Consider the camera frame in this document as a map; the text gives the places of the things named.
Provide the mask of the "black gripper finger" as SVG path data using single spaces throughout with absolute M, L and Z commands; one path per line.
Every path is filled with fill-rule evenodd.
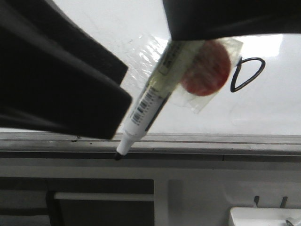
M 299 0 L 165 0 L 173 40 L 257 34 L 299 34 Z
M 128 67 L 52 0 L 0 3 L 0 124 L 111 139 Z

